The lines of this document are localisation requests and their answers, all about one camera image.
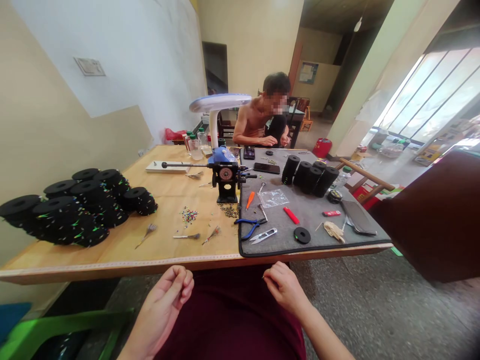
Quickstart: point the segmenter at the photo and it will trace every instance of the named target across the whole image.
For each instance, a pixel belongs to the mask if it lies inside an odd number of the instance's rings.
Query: brown cabinet
[[[371,214],[427,280],[480,277],[479,154],[450,152]]]

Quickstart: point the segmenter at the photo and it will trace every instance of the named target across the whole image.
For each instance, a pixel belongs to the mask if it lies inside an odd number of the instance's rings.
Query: black phone
[[[245,160],[255,160],[255,148],[251,146],[245,146],[243,149],[243,158]]]
[[[365,235],[377,235],[372,222],[367,218],[358,203],[344,200],[340,204],[353,223],[355,232]]]
[[[280,166],[256,162],[253,164],[253,170],[262,173],[280,174]]]
[[[234,157],[238,158],[240,154],[240,148],[239,147],[231,147],[230,152],[233,154]]]

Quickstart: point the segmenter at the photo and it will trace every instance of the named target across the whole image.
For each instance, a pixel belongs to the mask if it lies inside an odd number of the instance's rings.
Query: wall sign
[[[317,63],[302,61],[298,82],[313,84],[315,82],[315,75],[317,74],[318,69],[319,65]]]

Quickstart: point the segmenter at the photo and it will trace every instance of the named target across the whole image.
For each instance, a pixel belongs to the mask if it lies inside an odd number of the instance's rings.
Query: green chair
[[[20,322],[0,348],[0,360],[31,359],[48,339],[84,330],[110,330],[110,336],[98,360],[108,360],[122,327],[132,318],[134,309],[127,311],[88,311],[74,315],[42,317]]]

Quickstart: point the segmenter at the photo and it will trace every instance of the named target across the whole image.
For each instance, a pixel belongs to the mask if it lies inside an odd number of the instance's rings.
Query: gray mat
[[[258,178],[249,178],[246,183],[242,185],[240,195],[240,218],[248,220],[262,219],[264,216],[259,209],[260,199],[257,192],[260,190],[262,182],[266,182],[262,192],[280,189],[286,195],[289,203],[270,207],[265,209],[268,222],[260,225],[252,234],[254,237],[257,234],[266,232],[272,228],[277,228],[278,233],[261,241],[257,244],[252,244],[253,241],[241,240],[241,237],[247,235],[251,230],[250,224],[240,224],[238,230],[239,252],[243,257],[262,257],[273,256],[279,254],[297,253],[309,250],[321,249],[335,249],[335,248],[349,248],[358,245],[382,244],[391,242],[387,233],[378,225],[378,223],[364,210],[368,219],[373,223],[377,230],[376,236],[360,235],[354,232],[353,228],[348,224],[345,225],[344,239],[345,244],[339,243],[335,238],[329,236],[323,225],[315,232],[315,229],[321,222],[331,221],[339,228],[345,220],[345,213],[340,204],[332,204],[327,200],[327,197],[316,197],[314,195],[305,195],[297,186],[282,184],[282,171],[287,162],[288,154],[296,155],[301,161],[313,163],[317,157],[311,152],[307,154],[300,154],[299,150],[294,149],[272,149],[273,155],[268,156],[265,153],[266,149],[255,149],[255,160],[245,160],[243,158],[244,150],[241,150],[240,158],[241,164],[248,168],[253,168],[254,163],[267,164],[268,161],[262,158],[269,158],[274,160],[280,167],[280,174],[270,174],[266,172],[258,172],[249,170],[250,174],[258,175]],[[250,207],[246,209],[247,202],[251,192],[255,192],[253,201]],[[356,201],[346,188],[342,188],[340,193],[343,199],[347,201]],[[288,207],[300,220],[300,224],[295,225],[284,211],[284,207]],[[339,210],[340,216],[324,217],[322,212]],[[311,235],[311,241],[308,244],[301,244],[294,238],[294,230],[297,227],[307,229]]]

